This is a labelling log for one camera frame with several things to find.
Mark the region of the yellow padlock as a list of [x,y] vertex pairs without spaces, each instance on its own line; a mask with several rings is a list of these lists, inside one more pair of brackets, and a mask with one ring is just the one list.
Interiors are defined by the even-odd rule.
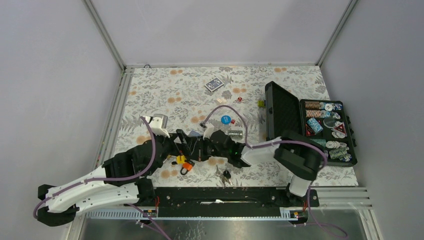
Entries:
[[171,162],[172,165],[183,165],[187,162],[186,157],[184,155],[176,156],[176,159]]

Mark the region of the orange padlock with key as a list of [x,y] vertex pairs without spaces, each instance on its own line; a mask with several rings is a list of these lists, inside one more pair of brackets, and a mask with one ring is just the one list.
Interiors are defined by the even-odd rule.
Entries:
[[180,170],[180,174],[182,176],[185,176],[188,172],[190,172],[193,169],[194,165],[195,163],[191,160],[183,163],[182,168]]

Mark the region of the black headed key bunch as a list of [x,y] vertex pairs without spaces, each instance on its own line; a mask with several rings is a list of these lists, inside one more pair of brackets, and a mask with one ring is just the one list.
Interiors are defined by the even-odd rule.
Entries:
[[219,178],[223,187],[232,186],[231,173],[227,168],[216,167],[215,176]]

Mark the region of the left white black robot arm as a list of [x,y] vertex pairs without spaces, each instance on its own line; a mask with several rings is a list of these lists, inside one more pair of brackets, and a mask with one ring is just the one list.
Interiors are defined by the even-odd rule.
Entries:
[[169,135],[150,134],[144,143],[117,153],[93,171],[61,186],[38,187],[39,204],[33,217],[49,226],[72,222],[92,209],[114,205],[158,202],[148,178],[161,168],[168,156],[200,160],[205,137],[189,136],[181,129]]

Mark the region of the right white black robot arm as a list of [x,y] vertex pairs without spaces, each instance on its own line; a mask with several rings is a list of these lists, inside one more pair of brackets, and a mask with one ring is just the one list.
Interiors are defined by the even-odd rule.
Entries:
[[310,186],[328,163],[322,146],[291,130],[260,143],[236,142],[217,130],[203,136],[193,152],[195,160],[221,157],[236,168],[278,162],[293,174],[286,193],[287,201],[293,206],[299,206],[307,199]]

